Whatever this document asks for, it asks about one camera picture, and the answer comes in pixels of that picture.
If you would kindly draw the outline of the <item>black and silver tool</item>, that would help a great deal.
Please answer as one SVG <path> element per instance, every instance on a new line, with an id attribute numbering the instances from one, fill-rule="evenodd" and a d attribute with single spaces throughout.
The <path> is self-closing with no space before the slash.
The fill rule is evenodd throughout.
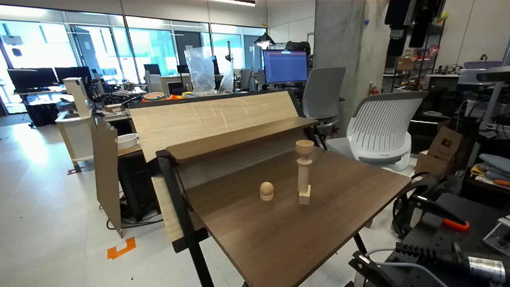
<path id="1" fill-rule="evenodd" d="M 394 251 L 417 256 L 448 270 L 458 270 L 491 283 L 506 285 L 510 281 L 509 262 L 501 258 L 490 258 L 464 251 L 453 242 L 448 250 L 397 242 Z M 354 251 L 350 264 L 364 277 L 383 287 L 399 287 L 385 270 L 385 262 L 373 261 L 370 253 Z"/>

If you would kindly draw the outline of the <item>brown cardboard box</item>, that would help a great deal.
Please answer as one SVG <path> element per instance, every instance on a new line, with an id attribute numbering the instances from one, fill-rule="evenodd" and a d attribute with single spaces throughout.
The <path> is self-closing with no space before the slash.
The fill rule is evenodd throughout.
<path id="1" fill-rule="evenodd" d="M 418 155 L 417 173 L 432 173 L 445 176 L 453 170 L 464 135 L 455 128 L 442 125 L 426 154 Z"/>

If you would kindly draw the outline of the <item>blue lit computer monitor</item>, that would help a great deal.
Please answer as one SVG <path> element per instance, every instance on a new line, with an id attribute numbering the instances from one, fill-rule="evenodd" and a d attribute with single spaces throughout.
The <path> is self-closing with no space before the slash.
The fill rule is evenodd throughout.
<path id="1" fill-rule="evenodd" d="M 303 82 L 308 77 L 307 52 L 268 49 L 265 73 L 270 84 Z"/>

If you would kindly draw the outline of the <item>clear plastic bag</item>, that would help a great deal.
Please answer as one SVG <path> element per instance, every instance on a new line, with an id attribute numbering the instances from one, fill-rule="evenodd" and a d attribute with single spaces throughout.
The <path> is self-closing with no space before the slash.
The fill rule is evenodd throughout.
<path id="1" fill-rule="evenodd" d="M 213 92 L 216 89 L 214 61 L 206 57 L 201 47 L 189 45 L 185 58 L 195 92 Z"/>

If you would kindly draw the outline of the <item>round wooden ball piece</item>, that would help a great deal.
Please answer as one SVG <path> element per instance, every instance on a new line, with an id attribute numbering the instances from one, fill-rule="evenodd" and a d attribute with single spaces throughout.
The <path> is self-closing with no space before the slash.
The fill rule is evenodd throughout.
<path id="1" fill-rule="evenodd" d="M 271 181 L 264 181 L 260 184 L 260 199 L 271 200 L 275 197 L 275 184 Z"/>

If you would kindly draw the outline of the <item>tall wooden peg stand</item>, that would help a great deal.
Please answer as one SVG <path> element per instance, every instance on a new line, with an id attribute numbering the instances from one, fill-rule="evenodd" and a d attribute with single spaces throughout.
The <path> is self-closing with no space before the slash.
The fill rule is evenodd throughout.
<path id="1" fill-rule="evenodd" d="M 299 157 L 299 200 L 308 203 L 311 200 L 310 168 L 313 160 L 310 157 Z"/>

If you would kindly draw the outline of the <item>wooden shelf riser on table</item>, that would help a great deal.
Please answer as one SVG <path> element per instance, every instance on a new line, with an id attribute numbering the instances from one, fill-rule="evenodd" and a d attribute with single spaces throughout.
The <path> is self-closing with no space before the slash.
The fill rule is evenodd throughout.
<path id="1" fill-rule="evenodd" d="M 299 114 L 287 90 L 146 103 L 130 112 L 147 160 L 160 149 L 243 128 L 316 124 Z"/>

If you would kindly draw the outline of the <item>black dual monitors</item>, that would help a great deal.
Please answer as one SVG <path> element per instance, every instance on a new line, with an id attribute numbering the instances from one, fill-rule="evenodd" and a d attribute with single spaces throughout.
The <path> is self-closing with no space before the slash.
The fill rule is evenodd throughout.
<path id="1" fill-rule="evenodd" d="M 82 76 L 83 81 L 91 77 L 88 66 L 10 68 L 9 74 L 18 92 L 47 90 L 71 76 Z"/>

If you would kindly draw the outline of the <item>grey office chair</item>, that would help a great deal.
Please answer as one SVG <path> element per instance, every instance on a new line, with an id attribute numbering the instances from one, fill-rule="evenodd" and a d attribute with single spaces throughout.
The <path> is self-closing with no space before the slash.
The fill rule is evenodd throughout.
<path id="1" fill-rule="evenodd" d="M 340 117 L 338 103 L 343 85 L 345 66 L 313 68 L 305 85 L 303 112 L 321 120 Z"/>

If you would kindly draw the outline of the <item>orange handled bar clamp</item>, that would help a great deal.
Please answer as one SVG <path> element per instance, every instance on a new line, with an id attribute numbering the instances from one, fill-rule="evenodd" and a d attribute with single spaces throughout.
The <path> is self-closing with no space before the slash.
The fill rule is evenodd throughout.
<path id="1" fill-rule="evenodd" d="M 421 208 L 423 211 L 429 211 L 434 213 L 437 216 L 442 218 L 442 224 L 456 230 L 469 230 L 471 229 L 471 222 L 458 214 L 455 214 L 453 211 L 450 211 L 448 208 L 442 207 L 440 203 L 431 200 L 426 195 L 420 195 L 415 194 L 410 197 L 410 200 L 413 202 L 415 207 Z"/>

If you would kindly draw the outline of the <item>white mesh office chair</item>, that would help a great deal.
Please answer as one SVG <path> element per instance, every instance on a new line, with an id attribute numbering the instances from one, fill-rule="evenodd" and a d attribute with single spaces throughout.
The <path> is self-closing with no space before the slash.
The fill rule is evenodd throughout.
<path id="1" fill-rule="evenodd" d="M 346 135 L 327 138 L 327 149 L 378 167 L 405 168 L 412 154 L 409 127 L 424 97 L 418 90 L 366 97 L 350 119 Z"/>

